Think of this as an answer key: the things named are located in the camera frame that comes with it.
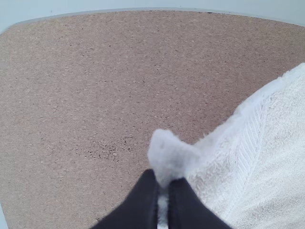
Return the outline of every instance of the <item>white wall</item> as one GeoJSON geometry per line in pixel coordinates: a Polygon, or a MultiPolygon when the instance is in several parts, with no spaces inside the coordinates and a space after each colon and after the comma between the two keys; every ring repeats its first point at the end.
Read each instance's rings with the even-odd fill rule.
{"type": "Polygon", "coordinates": [[[147,7],[225,11],[305,26],[304,0],[0,0],[0,33],[17,22],[41,17],[147,7]]]}

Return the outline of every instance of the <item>white towel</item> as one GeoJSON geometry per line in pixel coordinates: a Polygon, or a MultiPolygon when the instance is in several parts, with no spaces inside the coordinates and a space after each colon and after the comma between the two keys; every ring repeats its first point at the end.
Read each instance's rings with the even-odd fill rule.
{"type": "Polygon", "coordinates": [[[148,158],[163,187],[186,177],[233,229],[304,229],[305,63],[255,92],[193,146],[155,131],[148,158]]]}

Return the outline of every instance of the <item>cork surface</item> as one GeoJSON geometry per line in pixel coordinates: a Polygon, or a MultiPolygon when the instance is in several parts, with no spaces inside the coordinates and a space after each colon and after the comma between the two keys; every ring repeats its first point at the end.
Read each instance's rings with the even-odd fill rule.
{"type": "Polygon", "coordinates": [[[0,35],[0,201],[10,229],[83,229],[148,168],[305,62],[305,28],[174,11],[51,19],[0,35]]]}

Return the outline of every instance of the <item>cork board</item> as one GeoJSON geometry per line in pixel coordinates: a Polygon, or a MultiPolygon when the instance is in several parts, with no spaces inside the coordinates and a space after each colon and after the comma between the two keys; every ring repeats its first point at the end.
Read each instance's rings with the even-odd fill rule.
{"type": "Polygon", "coordinates": [[[305,61],[305,28],[112,12],[0,35],[0,201],[10,229],[88,228],[149,167],[156,128],[194,143],[305,61]]]}

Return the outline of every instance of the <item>white fluffy tuft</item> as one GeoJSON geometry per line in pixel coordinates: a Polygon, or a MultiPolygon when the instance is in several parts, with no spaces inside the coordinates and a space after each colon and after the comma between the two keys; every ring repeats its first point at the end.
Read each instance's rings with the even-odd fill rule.
{"type": "Polygon", "coordinates": [[[152,135],[148,160],[162,188],[185,177],[189,168],[200,161],[197,148],[181,141],[169,130],[157,129],[152,135]]]}

